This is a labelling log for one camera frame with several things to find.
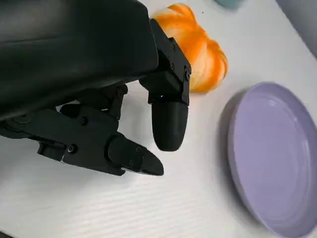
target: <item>robotic hand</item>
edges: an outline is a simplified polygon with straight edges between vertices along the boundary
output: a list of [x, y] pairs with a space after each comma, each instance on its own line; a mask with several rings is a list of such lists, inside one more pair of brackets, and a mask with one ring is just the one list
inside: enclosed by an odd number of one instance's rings
[[0, 2], [0, 135], [36, 140], [48, 158], [119, 176], [163, 175], [154, 154], [117, 131], [125, 84], [139, 80], [148, 90], [155, 142], [175, 151], [190, 74], [178, 44], [136, 0]]

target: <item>lavender plate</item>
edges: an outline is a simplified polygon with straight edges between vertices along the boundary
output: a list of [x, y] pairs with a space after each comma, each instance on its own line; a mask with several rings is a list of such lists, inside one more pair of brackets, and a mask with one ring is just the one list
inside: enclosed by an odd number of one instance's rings
[[237, 106], [229, 163], [254, 217], [279, 236], [308, 235], [317, 223], [317, 130], [286, 88], [260, 83]]

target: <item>white table surface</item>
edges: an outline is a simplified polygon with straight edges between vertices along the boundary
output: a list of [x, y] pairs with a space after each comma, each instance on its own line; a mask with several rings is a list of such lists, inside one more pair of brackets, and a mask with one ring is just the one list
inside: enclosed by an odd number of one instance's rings
[[[170, 0], [143, 0], [152, 13]], [[0, 230], [17, 238], [269, 238], [238, 202], [222, 134], [236, 93], [261, 81], [292, 90], [317, 121], [317, 61], [274, 0], [248, 0], [226, 12], [212, 0], [188, 0], [197, 20], [229, 61], [224, 82], [191, 95], [180, 150], [161, 152], [147, 92], [129, 84], [120, 131], [147, 146], [165, 175], [115, 177], [36, 154], [28, 140], [0, 137]]]

